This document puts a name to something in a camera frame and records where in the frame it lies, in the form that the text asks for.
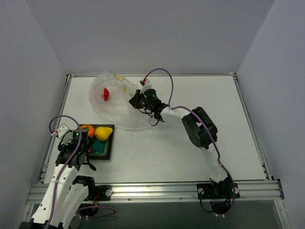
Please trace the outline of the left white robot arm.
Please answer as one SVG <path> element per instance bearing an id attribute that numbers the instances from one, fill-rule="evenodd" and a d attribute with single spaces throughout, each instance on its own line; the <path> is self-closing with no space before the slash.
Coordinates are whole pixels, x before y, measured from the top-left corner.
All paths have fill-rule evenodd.
<path id="1" fill-rule="evenodd" d="M 94 141 L 88 130 L 68 133 L 70 140 L 58 145 L 59 154 L 47 191 L 31 219 L 21 223 L 21 229 L 66 229 L 81 203 L 96 195 L 94 179 L 79 175 L 82 165 L 95 169 L 87 160 Z"/>

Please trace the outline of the yellow fake pear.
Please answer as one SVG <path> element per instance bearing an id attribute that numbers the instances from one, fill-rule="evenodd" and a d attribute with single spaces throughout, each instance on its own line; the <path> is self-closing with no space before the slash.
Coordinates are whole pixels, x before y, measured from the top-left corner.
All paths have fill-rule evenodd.
<path id="1" fill-rule="evenodd" d="M 100 126 L 97 127 L 95 130 L 95 137 L 99 141 L 106 141 L 112 133 L 113 133 L 112 128 Z"/>

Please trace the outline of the orange fake persimmon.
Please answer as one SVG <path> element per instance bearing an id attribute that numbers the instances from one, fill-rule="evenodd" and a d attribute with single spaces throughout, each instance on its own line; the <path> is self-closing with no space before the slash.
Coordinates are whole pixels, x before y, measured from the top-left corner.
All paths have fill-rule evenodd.
<path id="1" fill-rule="evenodd" d="M 95 128 L 92 125 L 82 125 L 81 129 L 82 130 L 87 130 L 88 131 L 88 136 L 90 138 L 94 138 L 94 136 L 95 136 Z"/>

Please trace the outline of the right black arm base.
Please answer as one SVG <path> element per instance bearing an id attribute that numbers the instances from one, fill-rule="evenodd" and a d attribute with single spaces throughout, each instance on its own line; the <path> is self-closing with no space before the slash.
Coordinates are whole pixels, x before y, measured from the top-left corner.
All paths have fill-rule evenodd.
<path id="1" fill-rule="evenodd" d="M 196 185 L 197 197 L 200 206 L 206 213 L 213 213 L 217 217 L 225 217 L 232 210 L 232 206 L 236 199 L 240 198 L 238 185 L 217 184 L 217 183 L 199 183 Z M 209 200 L 210 208 L 203 206 L 203 200 Z"/>

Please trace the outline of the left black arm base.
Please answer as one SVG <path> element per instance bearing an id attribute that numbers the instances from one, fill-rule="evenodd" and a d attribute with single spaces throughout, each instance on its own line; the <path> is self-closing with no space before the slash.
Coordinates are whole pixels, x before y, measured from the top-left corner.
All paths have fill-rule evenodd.
<path id="1" fill-rule="evenodd" d="M 110 207 L 103 207 L 100 205 L 100 201 L 110 201 L 112 195 L 112 187 L 110 185 L 101 185 L 94 188 L 89 188 L 89 194 L 84 199 L 87 203 L 82 203 L 78 208 L 80 216 L 85 218 L 101 218 L 113 215 L 115 210 Z M 109 211 L 101 216 L 97 216 L 100 209 Z"/>

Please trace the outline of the red fake apple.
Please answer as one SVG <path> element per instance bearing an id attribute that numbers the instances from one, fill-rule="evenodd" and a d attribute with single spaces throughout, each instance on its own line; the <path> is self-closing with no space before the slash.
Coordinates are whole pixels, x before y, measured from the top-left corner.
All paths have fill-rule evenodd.
<path id="1" fill-rule="evenodd" d="M 109 92 L 109 90 L 107 88 L 103 89 L 102 98 L 103 98 L 104 101 L 108 101 L 109 100 L 110 92 Z"/>

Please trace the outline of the translucent white plastic bag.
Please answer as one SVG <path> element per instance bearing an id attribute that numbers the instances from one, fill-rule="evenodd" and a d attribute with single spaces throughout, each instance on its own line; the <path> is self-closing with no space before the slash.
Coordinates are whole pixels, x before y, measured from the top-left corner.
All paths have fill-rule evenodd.
<path id="1" fill-rule="evenodd" d="M 104 88 L 110 92 L 108 101 L 102 98 Z M 139 86 L 127 78 L 104 71 L 92 81 L 89 101 L 94 111 L 116 128 L 124 131 L 144 131 L 150 128 L 148 116 L 129 104 L 138 89 Z"/>

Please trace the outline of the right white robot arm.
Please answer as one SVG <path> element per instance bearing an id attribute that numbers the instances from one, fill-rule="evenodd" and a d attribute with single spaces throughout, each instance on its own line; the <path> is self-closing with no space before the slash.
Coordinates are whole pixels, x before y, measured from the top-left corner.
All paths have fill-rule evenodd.
<path id="1" fill-rule="evenodd" d="M 220 160 L 220 152 L 216 145 L 218 129 L 203 108 L 191 110 L 185 106 L 171 107 L 157 97 L 154 89 L 148 89 L 144 93 L 136 90 L 129 103 L 137 110 L 142 109 L 158 123 L 182 124 L 191 143 L 203 153 L 213 194 L 222 197 L 229 191 L 232 177 Z"/>

